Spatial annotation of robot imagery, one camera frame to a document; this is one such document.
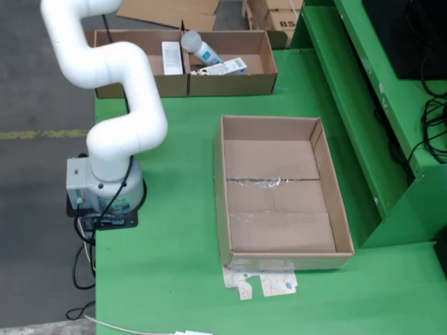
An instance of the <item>white plug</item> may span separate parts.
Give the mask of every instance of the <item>white plug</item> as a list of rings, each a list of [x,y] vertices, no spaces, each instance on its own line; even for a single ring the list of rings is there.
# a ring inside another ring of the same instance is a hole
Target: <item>white plug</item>
[[[186,330],[185,332],[175,332],[174,335],[213,335],[213,334],[212,333],[193,332],[191,330]]]

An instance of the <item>yellow floor line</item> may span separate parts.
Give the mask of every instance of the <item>yellow floor line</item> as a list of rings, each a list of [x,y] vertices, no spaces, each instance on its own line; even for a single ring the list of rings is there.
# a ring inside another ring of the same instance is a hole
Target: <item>yellow floor line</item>
[[[0,140],[32,140],[37,137],[85,137],[88,132],[89,129],[73,129],[71,131],[0,131]]]

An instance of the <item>stacked cardboard box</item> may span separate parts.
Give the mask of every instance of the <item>stacked cardboard box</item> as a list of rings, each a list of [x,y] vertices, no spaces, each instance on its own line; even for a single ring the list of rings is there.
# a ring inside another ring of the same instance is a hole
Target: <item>stacked cardboard box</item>
[[[284,32],[288,37],[286,43],[288,47],[295,32],[303,2],[304,0],[247,0],[250,27]]]

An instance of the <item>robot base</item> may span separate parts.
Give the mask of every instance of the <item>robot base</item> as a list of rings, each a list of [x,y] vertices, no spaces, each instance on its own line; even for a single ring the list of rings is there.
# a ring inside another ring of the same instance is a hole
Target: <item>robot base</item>
[[[146,184],[142,179],[140,163],[134,159],[125,187],[96,223],[98,217],[114,197],[122,181],[106,182],[96,178],[90,168],[89,158],[80,156],[67,160],[67,205],[69,217],[79,216],[86,232],[98,229],[131,228],[138,224],[137,211],[146,198]]]

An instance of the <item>white bottle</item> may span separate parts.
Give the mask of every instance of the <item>white bottle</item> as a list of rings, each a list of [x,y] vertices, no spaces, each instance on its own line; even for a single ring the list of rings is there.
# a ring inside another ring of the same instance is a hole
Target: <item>white bottle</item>
[[[205,42],[195,30],[186,32],[182,37],[182,47],[207,66],[223,63],[223,59]]]

